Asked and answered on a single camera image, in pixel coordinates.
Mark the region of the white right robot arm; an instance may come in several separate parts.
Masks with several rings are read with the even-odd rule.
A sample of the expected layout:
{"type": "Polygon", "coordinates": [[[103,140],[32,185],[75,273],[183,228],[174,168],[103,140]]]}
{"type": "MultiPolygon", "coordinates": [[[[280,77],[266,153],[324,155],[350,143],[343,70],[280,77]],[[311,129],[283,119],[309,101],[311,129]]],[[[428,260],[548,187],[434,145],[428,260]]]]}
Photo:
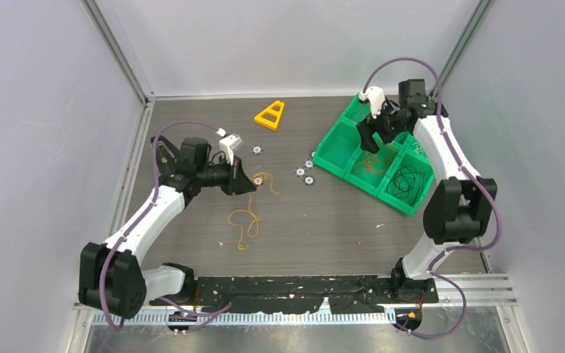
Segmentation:
{"type": "Polygon", "coordinates": [[[378,86],[367,85],[359,99],[369,106],[369,114],[358,127],[378,134],[384,143],[410,133],[424,149],[437,182],[423,213],[423,235],[391,271],[390,296],[409,302],[429,290],[435,269],[450,254],[477,250],[472,241],[486,233],[491,218],[500,219],[497,183],[482,177],[467,160],[441,97],[428,95],[423,79],[400,82],[398,108],[378,86]]]}

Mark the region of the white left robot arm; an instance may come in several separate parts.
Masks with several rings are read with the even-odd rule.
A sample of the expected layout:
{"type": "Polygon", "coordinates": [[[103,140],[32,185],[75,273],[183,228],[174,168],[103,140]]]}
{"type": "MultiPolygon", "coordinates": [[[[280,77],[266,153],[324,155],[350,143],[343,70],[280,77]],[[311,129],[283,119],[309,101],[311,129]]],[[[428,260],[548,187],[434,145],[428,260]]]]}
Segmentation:
{"type": "Polygon", "coordinates": [[[141,262],[169,223],[204,188],[219,188],[228,196],[257,190],[236,155],[242,139],[221,127],[207,126],[218,136],[222,156],[210,159],[212,146],[204,138],[185,138],[175,146],[162,132],[150,140],[154,186],[146,201],[116,232],[101,243],[84,246],[79,260],[79,302],[101,310],[114,330],[134,318],[150,301],[188,304],[196,295],[189,267],[165,263],[144,271],[141,262]]]}

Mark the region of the green compartment bin tray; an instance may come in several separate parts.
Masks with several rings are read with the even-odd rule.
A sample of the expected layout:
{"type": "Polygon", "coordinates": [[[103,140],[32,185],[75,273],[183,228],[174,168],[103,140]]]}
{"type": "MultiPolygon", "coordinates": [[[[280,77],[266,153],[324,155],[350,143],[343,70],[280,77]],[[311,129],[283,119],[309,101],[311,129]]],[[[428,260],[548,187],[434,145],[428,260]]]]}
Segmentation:
{"type": "Polygon", "coordinates": [[[368,114],[369,107],[352,98],[318,144],[313,162],[401,213],[413,215],[435,182],[427,155],[409,132],[388,144],[375,134],[379,152],[361,150],[356,124],[368,114]]]}

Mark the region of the round token middle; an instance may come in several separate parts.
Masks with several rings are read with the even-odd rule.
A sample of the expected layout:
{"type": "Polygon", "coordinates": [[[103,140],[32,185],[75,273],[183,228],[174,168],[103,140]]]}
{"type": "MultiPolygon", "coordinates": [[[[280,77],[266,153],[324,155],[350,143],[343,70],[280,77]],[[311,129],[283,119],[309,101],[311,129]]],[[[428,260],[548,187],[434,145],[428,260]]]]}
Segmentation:
{"type": "Polygon", "coordinates": [[[297,177],[304,178],[306,176],[306,170],[302,167],[299,167],[295,170],[295,174],[297,177]]]}

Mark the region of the yellow triangular plastic piece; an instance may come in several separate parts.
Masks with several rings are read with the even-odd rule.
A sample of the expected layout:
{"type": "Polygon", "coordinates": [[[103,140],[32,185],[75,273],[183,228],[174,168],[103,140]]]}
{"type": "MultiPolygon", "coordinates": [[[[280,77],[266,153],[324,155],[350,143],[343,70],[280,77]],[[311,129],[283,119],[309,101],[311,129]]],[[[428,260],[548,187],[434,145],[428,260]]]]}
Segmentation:
{"type": "Polygon", "coordinates": [[[276,100],[258,113],[253,118],[253,121],[267,129],[277,131],[284,109],[285,103],[283,101],[276,100]]]}

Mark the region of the round token lower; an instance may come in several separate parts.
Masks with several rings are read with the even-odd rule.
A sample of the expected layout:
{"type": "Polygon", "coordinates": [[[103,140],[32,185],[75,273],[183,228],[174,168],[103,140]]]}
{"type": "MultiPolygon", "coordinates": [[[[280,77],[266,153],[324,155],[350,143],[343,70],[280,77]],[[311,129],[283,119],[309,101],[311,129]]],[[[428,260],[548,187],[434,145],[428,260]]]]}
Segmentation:
{"type": "Polygon", "coordinates": [[[314,182],[315,182],[315,179],[312,176],[306,176],[304,178],[304,184],[305,185],[311,186],[311,185],[314,184],[314,182]]]}

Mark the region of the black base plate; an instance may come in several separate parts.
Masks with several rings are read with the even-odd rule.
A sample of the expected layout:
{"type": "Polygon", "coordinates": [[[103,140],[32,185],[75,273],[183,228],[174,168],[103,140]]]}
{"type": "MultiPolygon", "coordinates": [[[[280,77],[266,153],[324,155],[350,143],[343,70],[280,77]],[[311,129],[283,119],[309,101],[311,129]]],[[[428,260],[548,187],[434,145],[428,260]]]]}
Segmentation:
{"type": "Polygon", "coordinates": [[[177,304],[195,305],[212,313],[230,305],[230,313],[315,313],[327,303],[334,314],[379,313],[384,304],[435,304],[432,279],[398,288],[391,278],[377,275],[300,277],[199,277],[178,294],[177,304]]]}

